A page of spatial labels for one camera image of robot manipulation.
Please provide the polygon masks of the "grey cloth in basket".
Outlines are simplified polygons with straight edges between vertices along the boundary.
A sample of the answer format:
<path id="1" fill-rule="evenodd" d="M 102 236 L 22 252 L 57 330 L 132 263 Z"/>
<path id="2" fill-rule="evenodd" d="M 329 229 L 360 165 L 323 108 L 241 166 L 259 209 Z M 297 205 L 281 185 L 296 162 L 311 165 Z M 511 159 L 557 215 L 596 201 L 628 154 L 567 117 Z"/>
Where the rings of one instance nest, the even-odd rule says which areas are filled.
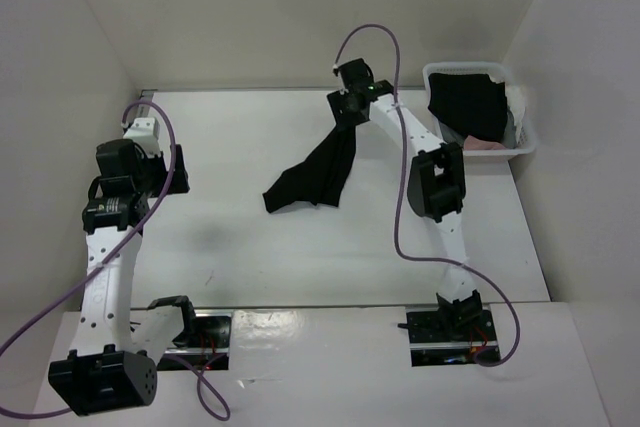
<path id="1" fill-rule="evenodd" d="M 440 125 L 442 138 L 446 142 L 455 142 L 463 148 L 464 140 L 468 136 L 463 136 L 462 134 L 452 130 L 448 126 L 441 124 Z M 507 113 L 507 122 L 504 130 L 504 134 L 502 140 L 499 143 L 503 144 L 506 149 L 514 149 L 517 147 L 517 138 L 516 138 L 516 129 L 514 126 L 513 116 L 510 112 Z"/>

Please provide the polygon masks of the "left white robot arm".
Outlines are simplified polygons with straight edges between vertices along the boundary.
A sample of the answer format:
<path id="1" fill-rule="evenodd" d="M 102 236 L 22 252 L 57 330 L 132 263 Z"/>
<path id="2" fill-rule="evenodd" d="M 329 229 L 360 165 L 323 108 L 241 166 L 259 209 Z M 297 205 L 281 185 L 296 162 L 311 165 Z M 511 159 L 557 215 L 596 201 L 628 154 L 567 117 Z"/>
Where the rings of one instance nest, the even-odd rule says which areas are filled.
<path id="1" fill-rule="evenodd" d="M 82 212 L 88 250 L 81 318 L 67 357 L 49 365 L 48 382 L 76 415 L 150 405 L 157 366 L 172 344 L 198 337 L 199 322 L 185 295 L 153 300 L 140 325 L 131 324 L 133 274 L 150 200 L 189 190 L 181 146 L 169 159 L 130 139 L 96 149 L 99 175 Z"/>

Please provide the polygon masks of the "white cloth in basket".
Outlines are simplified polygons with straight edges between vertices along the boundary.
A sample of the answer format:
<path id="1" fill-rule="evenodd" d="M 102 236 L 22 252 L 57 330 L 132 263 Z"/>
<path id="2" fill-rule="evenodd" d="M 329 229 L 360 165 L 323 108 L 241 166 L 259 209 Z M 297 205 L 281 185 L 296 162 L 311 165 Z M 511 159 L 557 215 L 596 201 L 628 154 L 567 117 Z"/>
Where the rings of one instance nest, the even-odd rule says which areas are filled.
<path id="1" fill-rule="evenodd" d="M 519 135 L 524 127 L 524 119 L 528 104 L 525 92 L 519 84 L 515 81 L 509 80 L 505 75 L 490 74 L 489 77 L 496 84 L 505 84 L 507 104 L 513 116 L 516 132 Z"/>

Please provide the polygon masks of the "black skirt in basket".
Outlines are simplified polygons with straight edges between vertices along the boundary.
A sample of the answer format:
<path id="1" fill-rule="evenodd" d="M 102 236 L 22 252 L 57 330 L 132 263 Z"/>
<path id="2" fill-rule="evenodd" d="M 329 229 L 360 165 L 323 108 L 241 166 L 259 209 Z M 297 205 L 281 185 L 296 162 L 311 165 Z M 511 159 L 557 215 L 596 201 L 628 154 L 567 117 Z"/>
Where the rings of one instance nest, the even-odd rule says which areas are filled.
<path id="1" fill-rule="evenodd" d="M 488 74 L 432 73 L 429 111 L 458 134 L 501 142 L 507 125 L 508 103 L 504 82 Z"/>

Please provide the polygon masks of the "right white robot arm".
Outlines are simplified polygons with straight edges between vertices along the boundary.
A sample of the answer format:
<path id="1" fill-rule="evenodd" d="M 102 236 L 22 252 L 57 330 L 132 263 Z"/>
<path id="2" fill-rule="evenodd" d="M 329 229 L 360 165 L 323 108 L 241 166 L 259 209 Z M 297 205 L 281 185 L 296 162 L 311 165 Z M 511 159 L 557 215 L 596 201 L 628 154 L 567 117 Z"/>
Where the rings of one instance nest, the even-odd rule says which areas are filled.
<path id="1" fill-rule="evenodd" d="M 461 147 L 432 133 L 394 97 L 387 80 L 374 79 L 371 68 L 359 58 L 333 67 L 340 89 L 328 95 L 339 128 L 376 124 L 401 149 L 402 172 L 399 206 L 407 204 L 431 229 L 439 255 L 446 265 L 436 292 L 438 328 L 450 340 L 468 333 L 482 313 L 482 301 L 471 274 L 461 225 L 466 181 Z"/>

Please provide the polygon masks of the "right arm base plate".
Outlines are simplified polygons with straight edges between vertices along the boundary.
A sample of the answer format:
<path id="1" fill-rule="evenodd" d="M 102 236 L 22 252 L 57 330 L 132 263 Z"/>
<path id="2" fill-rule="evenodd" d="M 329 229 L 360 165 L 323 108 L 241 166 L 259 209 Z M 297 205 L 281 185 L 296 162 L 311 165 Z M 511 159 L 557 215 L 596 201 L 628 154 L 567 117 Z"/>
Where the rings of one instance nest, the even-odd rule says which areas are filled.
<path id="1" fill-rule="evenodd" d="M 435 307 L 407 308 L 406 319 L 397 324 L 408 334 L 413 367 L 474 364 L 475 357 L 487 363 L 501 359 L 491 311 L 462 327 L 447 327 Z"/>

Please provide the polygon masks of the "pink cloth in basket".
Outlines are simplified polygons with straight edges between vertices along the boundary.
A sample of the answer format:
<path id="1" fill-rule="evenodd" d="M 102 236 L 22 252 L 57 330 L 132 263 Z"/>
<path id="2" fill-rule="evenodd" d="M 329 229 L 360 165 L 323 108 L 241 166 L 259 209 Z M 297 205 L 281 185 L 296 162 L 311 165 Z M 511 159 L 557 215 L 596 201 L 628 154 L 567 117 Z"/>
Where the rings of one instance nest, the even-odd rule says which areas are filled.
<path id="1" fill-rule="evenodd" d="M 463 143 L 465 151 L 494 151 L 505 150 L 506 147 L 495 141 L 485 141 L 474 136 L 468 136 Z"/>

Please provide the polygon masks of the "black skirt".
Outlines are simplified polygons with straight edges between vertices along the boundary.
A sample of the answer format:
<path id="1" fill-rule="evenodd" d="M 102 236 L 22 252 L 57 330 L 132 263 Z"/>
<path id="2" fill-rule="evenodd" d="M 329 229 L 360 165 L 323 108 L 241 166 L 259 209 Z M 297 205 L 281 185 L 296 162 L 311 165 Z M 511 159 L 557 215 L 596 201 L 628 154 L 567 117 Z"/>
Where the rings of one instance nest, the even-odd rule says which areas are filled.
<path id="1" fill-rule="evenodd" d="M 504 82 L 488 74 L 432 73 L 429 111 L 458 134 L 501 142 L 507 125 L 508 103 Z"/>
<path id="2" fill-rule="evenodd" d="M 330 133 L 299 164 L 284 170 L 263 194 L 272 214 L 296 202 L 338 207 L 356 155 L 356 128 Z"/>

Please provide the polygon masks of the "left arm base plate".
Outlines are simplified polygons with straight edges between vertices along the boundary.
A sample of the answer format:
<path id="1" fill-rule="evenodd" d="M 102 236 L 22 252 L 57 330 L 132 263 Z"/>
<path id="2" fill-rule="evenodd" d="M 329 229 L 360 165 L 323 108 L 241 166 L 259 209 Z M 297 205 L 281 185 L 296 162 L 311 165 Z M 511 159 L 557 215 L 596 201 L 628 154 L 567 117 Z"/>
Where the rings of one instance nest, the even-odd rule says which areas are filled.
<path id="1" fill-rule="evenodd" d="M 223 371 L 229 367 L 232 313 L 199 309 L 192 330 L 177 336 L 160 360 L 159 371 L 183 371 L 186 367 L 173 360 L 178 357 L 201 371 Z"/>

